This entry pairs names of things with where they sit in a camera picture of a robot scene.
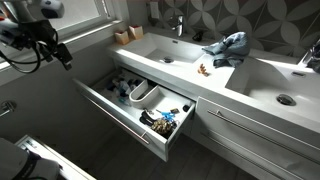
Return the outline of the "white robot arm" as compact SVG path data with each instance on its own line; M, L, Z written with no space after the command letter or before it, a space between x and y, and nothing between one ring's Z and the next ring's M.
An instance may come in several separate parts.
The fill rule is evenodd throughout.
M11 67L29 74L37 71L42 61L50 62L55 57L66 70L72 68L72 56L49 22L64 16L60 0L0 0L0 7L0 41L19 51L32 49L36 54L35 61L19 62L0 52Z

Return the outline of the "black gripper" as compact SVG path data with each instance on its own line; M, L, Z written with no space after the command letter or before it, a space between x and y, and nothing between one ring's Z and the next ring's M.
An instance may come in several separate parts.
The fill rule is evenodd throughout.
M59 60L66 70L72 68L73 57L64 43L59 42L59 35L48 20L22 23L21 27L33 44L39 45L43 59L50 61L52 57Z

